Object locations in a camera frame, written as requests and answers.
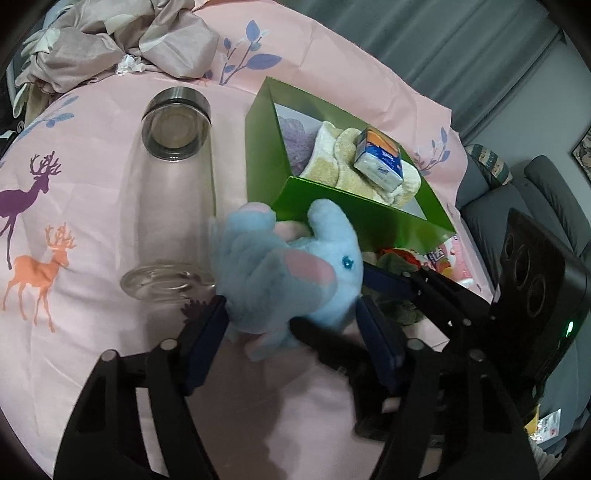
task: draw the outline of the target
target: screw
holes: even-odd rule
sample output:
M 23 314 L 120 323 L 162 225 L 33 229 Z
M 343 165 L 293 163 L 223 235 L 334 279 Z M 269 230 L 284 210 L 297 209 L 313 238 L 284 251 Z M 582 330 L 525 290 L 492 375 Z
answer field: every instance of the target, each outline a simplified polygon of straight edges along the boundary
M 166 351 L 170 351 L 170 350 L 174 350 L 178 345 L 178 342 L 174 339 L 174 338 L 168 338 L 166 340 L 163 340 L 162 343 L 160 343 L 160 348 L 162 350 L 166 350 Z
M 470 358 L 476 362 L 482 362 L 486 358 L 486 355 L 482 350 L 474 349 L 470 350 Z
M 116 356 L 117 352 L 115 352 L 114 350 L 107 350 L 106 352 L 103 352 L 103 354 L 100 356 L 100 359 L 103 362 L 110 362 L 111 360 L 115 360 Z
M 423 350 L 423 347 L 425 347 L 425 344 L 423 343 L 422 340 L 419 340 L 418 338 L 411 338 L 407 342 L 407 347 L 410 348 L 411 350 L 419 351 L 419 350 Z

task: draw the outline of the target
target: picture frame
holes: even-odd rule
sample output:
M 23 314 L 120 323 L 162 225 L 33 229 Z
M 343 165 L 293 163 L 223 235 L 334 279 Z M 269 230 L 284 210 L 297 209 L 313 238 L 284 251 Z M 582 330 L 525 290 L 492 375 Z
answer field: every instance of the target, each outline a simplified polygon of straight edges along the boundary
M 587 179 L 591 181 L 591 128 L 574 148 L 572 156 L 583 169 Z

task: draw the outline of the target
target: plush elephant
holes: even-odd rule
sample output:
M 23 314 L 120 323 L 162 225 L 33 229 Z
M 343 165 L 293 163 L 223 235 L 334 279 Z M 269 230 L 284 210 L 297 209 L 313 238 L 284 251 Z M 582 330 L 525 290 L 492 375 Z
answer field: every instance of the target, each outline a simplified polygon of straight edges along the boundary
M 276 223 L 275 212 L 248 203 L 212 236 L 217 293 L 227 298 L 230 316 L 228 335 L 259 335 L 246 346 L 252 360 L 296 344 L 288 327 L 293 317 L 334 330 L 353 318 L 363 280 L 355 231 L 330 200 L 313 202 L 308 220 L 314 235 L 288 241 L 290 229 Z

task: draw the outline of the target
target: pink blanket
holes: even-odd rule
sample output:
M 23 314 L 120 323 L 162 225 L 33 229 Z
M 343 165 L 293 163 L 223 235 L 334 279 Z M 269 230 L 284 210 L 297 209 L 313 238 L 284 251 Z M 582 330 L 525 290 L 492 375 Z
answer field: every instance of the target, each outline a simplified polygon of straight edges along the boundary
M 413 91 L 350 42 L 278 4 L 208 4 L 199 15 L 220 34 L 207 78 L 189 83 L 212 106 L 221 215 L 246 200 L 244 118 L 264 77 L 274 76 L 350 111 L 404 145 L 447 208 L 476 284 L 490 298 L 453 207 L 466 154 L 450 130 L 448 109 Z M 5 217 L 14 223 L 12 237 L 0 238 L 1 258 L 10 244 L 13 263 L 10 270 L 8 260 L 0 261 L 0 288 L 14 285 L 0 314 L 0 406 L 48 472 L 100 353 L 146 351 L 182 326 L 177 314 L 146 312 L 127 298 L 115 271 L 118 192 L 125 188 L 121 181 L 141 115 L 157 92 L 179 83 L 144 73 L 78 88 L 35 120 L 0 164 L 0 191 L 22 191 Z M 17 267 L 21 257 L 28 258 L 21 265 L 52 264 L 56 248 L 50 248 L 46 231 L 53 227 L 49 235 L 55 244 L 57 227 L 64 223 L 74 241 L 57 248 L 61 263 L 51 275 Z M 33 286 L 40 281 L 48 282 L 46 295 Z M 435 336 L 427 342 L 442 340 Z M 252 364 L 240 347 L 224 343 L 206 386 L 190 404 L 224 480 L 365 480 L 381 449 L 353 436 L 352 400 L 344 379 L 302 351 Z M 150 456 L 162 470 L 147 409 L 143 414 Z

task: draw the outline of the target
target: green cardboard box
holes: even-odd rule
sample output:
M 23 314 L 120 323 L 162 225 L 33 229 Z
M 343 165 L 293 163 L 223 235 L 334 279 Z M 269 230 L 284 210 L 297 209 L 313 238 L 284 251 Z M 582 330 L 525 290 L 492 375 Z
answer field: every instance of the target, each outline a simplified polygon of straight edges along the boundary
M 329 121 L 341 129 L 355 127 L 363 130 L 369 126 L 331 103 L 267 77 L 246 116 L 246 182 L 250 202 L 270 205 L 278 220 L 305 222 L 314 200 L 330 199 L 351 221 L 363 251 L 404 247 L 425 254 L 454 234 L 445 210 L 424 179 L 415 197 L 420 210 L 413 215 L 293 176 L 276 105 L 277 109 L 286 107 L 318 121 Z M 406 151 L 402 147 L 400 150 L 403 159 L 412 163 Z

